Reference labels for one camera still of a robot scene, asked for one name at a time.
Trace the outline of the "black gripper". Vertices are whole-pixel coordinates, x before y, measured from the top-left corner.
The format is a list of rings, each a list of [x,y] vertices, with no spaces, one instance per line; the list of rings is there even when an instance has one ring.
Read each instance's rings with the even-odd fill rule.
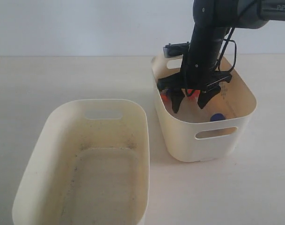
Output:
[[[208,102],[221,91],[220,84],[229,83],[232,75],[229,71],[204,69],[202,64],[189,62],[188,55],[183,55],[178,72],[157,79],[157,88],[162,91],[169,89],[169,98],[173,113],[178,113],[185,95],[182,91],[199,90],[197,104],[203,109]]]

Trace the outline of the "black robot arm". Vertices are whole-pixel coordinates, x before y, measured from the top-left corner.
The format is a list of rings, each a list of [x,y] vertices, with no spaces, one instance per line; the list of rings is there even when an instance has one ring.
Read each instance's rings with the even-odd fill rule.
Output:
[[[166,90],[174,113],[182,100],[199,91],[198,107],[220,93],[222,82],[231,82],[231,72],[219,66],[236,28],[258,29],[268,21],[285,21],[285,0],[196,0],[191,40],[164,46],[165,58],[182,57],[179,72],[160,78],[159,91]]]

